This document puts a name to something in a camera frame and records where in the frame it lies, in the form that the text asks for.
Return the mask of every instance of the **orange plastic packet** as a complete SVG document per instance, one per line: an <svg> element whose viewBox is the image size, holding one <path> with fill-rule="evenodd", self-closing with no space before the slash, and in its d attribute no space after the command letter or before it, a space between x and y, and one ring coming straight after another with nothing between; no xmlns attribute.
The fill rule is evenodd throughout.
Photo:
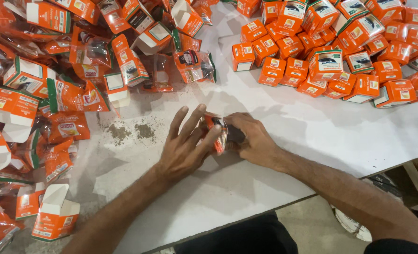
<svg viewBox="0 0 418 254"><path fill-rule="evenodd" d="M109 105L92 82L87 81L85 89L72 83L47 79L50 111L110 111Z"/></svg>

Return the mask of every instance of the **small package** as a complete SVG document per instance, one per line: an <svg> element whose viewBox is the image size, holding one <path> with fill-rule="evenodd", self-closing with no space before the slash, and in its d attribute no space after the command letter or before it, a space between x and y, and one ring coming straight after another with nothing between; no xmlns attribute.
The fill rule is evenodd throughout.
<svg viewBox="0 0 418 254"><path fill-rule="evenodd" d="M279 84L297 88L308 76L309 62L288 58L283 79Z"/></svg>
<svg viewBox="0 0 418 254"><path fill-rule="evenodd" d="M367 74L374 70L372 61L365 51L346 56L346 61L352 74Z"/></svg>
<svg viewBox="0 0 418 254"><path fill-rule="evenodd" d="M378 76L368 74L357 74L356 83L352 93L342 97L344 101L365 103L380 95Z"/></svg>
<svg viewBox="0 0 418 254"><path fill-rule="evenodd" d="M27 3L27 22L57 32L69 33L71 14L47 2Z"/></svg>
<svg viewBox="0 0 418 254"><path fill-rule="evenodd" d="M248 71L253 67L255 54L252 43L240 43L233 45L233 70Z"/></svg>
<svg viewBox="0 0 418 254"><path fill-rule="evenodd" d="M326 81L311 81L308 77L297 87L297 92L307 94L311 97L318 97L326 91L328 83Z"/></svg>
<svg viewBox="0 0 418 254"><path fill-rule="evenodd" d="M275 57L278 52L278 46L273 42L270 35L266 35L253 42L253 50L255 51L255 65L261 67L266 57Z"/></svg>
<svg viewBox="0 0 418 254"><path fill-rule="evenodd" d="M267 29L264 27L260 20L255 20L241 27L240 42L253 42L266 35Z"/></svg>
<svg viewBox="0 0 418 254"><path fill-rule="evenodd" d="M356 75L342 72L341 77L336 81L330 81L326 91L322 94L332 99L340 99L352 92L356 82Z"/></svg>
<svg viewBox="0 0 418 254"><path fill-rule="evenodd" d="M390 108L416 100L416 92L408 79L388 81L380 88L380 96L374 99L377 108Z"/></svg>
<svg viewBox="0 0 418 254"><path fill-rule="evenodd" d="M200 15L185 0L178 0L172 9L172 17L179 31L195 37L203 27Z"/></svg>
<svg viewBox="0 0 418 254"><path fill-rule="evenodd" d="M373 64L372 75L377 75L380 84L391 80L402 79L401 66L397 61L378 61Z"/></svg>
<svg viewBox="0 0 418 254"><path fill-rule="evenodd" d="M68 184L51 184L44 193L32 238L51 242L71 234L80 212L80 204L65 199Z"/></svg>
<svg viewBox="0 0 418 254"><path fill-rule="evenodd" d="M283 79L285 68L286 60L266 57L262 65L261 73L259 74L258 83L276 87L281 79Z"/></svg>
<svg viewBox="0 0 418 254"><path fill-rule="evenodd" d="M305 49L297 36L286 37L284 39L278 40L276 45L278 45L279 48L277 56L279 56L279 58L282 60L286 60L289 57L295 58Z"/></svg>
<svg viewBox="0 0 418 254"><path fill-rule="evenodd" d="M302 26L308 35L311 36L331 26L338 16L339 10L330 1L318 0L308 5Z"/></svg>

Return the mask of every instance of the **finger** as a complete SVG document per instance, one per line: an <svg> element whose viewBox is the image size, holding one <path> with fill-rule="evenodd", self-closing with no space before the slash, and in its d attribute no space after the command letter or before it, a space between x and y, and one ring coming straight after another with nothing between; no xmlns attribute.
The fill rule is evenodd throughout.
<svg viewBox="0 0 418 254"><path fill-rule="evenodd" d="M181 126L182 121L189 112L189 107L181 107L173 118L172 123L170 124L170 131L168 132L167 139L172 140L178 136L179 127Z"/></svg>
<svg viewBox="0 0 418 254"><path fill-rule="evenodd" d="M192 131L195 129L196 125L198 124L198 121L201 119L201 117L206 112L206 105L200 104L190 116L189 120L184 123L184 126L182 127L181 132L179 133L178 138L180 139L181 143L184 143L187 138L190 136Z"/></svg>

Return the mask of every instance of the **forearm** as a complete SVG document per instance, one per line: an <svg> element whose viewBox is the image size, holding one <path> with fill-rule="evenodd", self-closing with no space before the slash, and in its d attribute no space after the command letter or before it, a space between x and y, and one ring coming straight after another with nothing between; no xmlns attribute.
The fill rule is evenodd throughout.
<svg viewBox="0 0 418 254"><path fill-rule="evenodd" d="M146 174L98 211L73 237L62 253L112 253L133 220L171 183L157 176L153 166Z"/></svg>

